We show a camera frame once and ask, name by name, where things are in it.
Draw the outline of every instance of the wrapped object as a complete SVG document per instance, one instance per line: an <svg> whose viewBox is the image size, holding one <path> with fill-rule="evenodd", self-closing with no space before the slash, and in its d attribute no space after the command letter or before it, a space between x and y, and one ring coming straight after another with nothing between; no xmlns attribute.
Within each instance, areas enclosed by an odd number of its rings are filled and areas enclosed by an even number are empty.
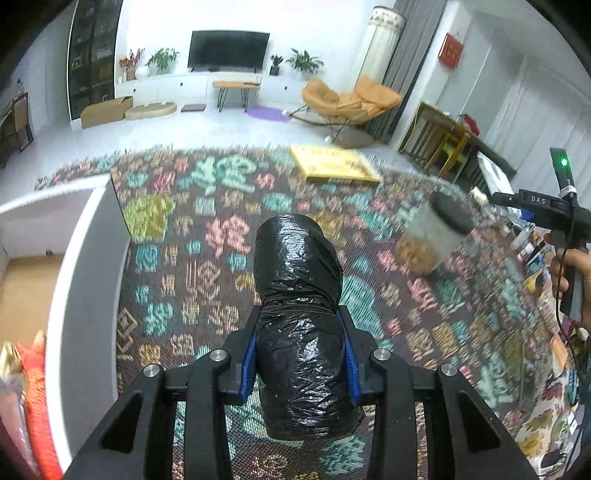
<svg viewBox="0 0 591 480"><path fill-rule="evenodd" d="M279 215L256 234L256 368L267 433L278 440L352 434L363 410L348 394L343 325L336 315L343 271L320 226Z"/></svg>
<svg viewBox="0 0 591 480"><path fill-rule="evenodd" d="M63 476L49 427L45 395L45 334L38 332L31 348L17 345L22 367L27 376L25 414L31 446L44 480L60 480Z"/></svg>
<svg viewBox="0 0 591 480"><path fill-rule="evenodd" d="M25 419L24 380L17 349L12 343L4 342L0 351L0 419L23 460L39 476Z"/></svg>

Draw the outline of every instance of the potted plant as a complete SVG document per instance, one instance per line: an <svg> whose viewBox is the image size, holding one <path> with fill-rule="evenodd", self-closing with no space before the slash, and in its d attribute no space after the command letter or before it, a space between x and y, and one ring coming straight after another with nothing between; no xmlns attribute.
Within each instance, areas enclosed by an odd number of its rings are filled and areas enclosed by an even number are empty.
<svg viewBox="0 0 591 480"><path fill-rule="evenodd" d="M273 66L269 71L269 75L276 77L279 75L279 65L283 61L283 57L280 57L279 55L271 55L271 60L273 61Z"/></svg>
<svg viewBox="0 0 591 480"><path fill-rule="evenodd" d="M135 69L144 51L144 48L138 48L138 51L134 54L134 51L130 49L129 55L119 59L119 66L124 70L126 80L135 80Z"/></svg>
<svg viewBox="0 0 591 480"><path fill-rule="evenodd" d="M178 51L174 48L161 48L148 60L148 65L155 64L158 74L170 72L170 64L176 61Z"/></svg>
<svg viewBox="0 0 591 480"><path fill-rule="evenodd" d="M301 71L303 78L308 78L312 75L315 75L320 70L320 67L324 66L324 62L322 60L320 60L318 57L310 56L307 50L304 50L303 53L300 53L296 49L292 48L291 51L293 54L287 59L287 63L289 63L294 68L294 70Z"/></svg>

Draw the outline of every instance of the glass cabinet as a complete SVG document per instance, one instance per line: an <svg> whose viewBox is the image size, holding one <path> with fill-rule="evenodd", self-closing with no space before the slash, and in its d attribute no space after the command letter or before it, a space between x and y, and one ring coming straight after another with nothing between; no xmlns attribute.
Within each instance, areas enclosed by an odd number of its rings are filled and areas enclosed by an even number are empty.
<svg viewBox="0 0 591 480"><path fill-rule="evenodd" d="M68 55L70 119L115 97L115 39L123 0L79 0Z"/></svg>

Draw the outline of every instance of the black plastic bag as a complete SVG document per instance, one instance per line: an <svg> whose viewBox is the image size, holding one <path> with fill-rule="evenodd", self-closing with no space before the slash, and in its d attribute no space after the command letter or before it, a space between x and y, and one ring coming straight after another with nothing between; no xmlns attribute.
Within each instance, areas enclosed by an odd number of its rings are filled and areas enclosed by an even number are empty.
<svg viewBox="0 0 591 480"><path fill-rule="evenodd" d="M256 367L269 437L352 434L363 410L348 396L343 326L336 316L343 270L320 226L279 215L256 233L254 277L262 308Z"/></svg>

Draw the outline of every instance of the television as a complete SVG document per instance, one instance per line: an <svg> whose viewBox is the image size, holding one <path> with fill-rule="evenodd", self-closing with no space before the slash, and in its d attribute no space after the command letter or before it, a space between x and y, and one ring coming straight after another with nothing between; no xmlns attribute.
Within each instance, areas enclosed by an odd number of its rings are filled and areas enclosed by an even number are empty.
<svg viewBox="0 0 591 480"><path fill-rule="evenodd" d="M241 30L196 30L191 36L189 68L236 67L261 70L269 34Z"/></svg>

